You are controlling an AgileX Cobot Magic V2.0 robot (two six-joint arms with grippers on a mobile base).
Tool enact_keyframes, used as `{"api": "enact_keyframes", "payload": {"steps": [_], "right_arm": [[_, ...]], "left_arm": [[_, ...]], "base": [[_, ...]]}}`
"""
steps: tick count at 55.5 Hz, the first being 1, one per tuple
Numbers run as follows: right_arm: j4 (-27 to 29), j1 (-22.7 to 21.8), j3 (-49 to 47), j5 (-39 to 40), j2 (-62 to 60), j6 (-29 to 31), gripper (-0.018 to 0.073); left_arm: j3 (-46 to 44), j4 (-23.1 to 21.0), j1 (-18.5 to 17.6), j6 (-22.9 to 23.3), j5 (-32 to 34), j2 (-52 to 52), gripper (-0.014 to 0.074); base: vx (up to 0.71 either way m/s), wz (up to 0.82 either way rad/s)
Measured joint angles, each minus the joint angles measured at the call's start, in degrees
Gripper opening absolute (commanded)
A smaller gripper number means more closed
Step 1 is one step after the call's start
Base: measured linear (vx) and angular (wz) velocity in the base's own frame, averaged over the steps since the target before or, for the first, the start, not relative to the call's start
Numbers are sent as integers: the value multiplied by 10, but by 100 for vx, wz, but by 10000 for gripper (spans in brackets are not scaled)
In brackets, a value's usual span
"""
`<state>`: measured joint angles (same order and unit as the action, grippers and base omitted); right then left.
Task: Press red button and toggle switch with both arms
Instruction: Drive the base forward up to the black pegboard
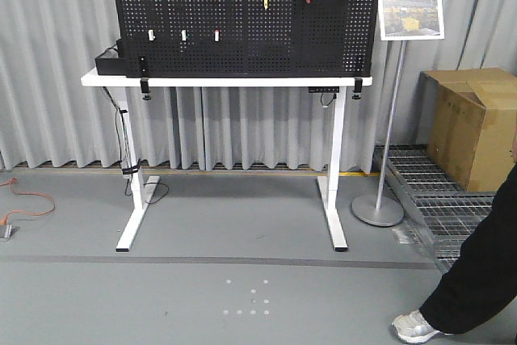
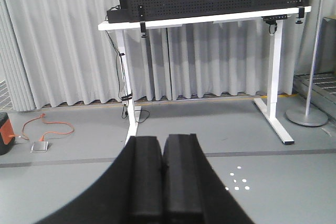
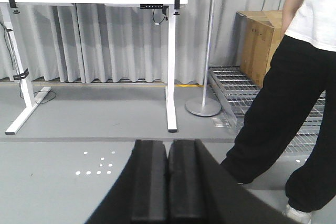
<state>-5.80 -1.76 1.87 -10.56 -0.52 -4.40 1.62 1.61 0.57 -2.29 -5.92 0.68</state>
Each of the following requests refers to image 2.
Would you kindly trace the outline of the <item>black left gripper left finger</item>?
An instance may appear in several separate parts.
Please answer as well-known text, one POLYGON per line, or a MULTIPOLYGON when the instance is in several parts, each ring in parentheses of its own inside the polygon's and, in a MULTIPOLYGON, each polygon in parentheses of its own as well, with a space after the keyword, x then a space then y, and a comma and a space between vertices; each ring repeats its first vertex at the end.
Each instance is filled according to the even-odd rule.
POLYGON ((161 223, 162 154, 154 136, 132 136, 77 198, 39 223, 161 223))

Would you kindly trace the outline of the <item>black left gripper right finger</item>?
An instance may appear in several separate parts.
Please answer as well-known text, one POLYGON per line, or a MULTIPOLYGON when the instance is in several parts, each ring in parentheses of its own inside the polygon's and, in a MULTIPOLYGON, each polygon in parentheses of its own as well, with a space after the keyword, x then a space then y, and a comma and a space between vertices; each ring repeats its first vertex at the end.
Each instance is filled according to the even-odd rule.
POLYGON ((253 223, 207 160, 196 134, 171 134, 163 152, 165 223, 253 223))

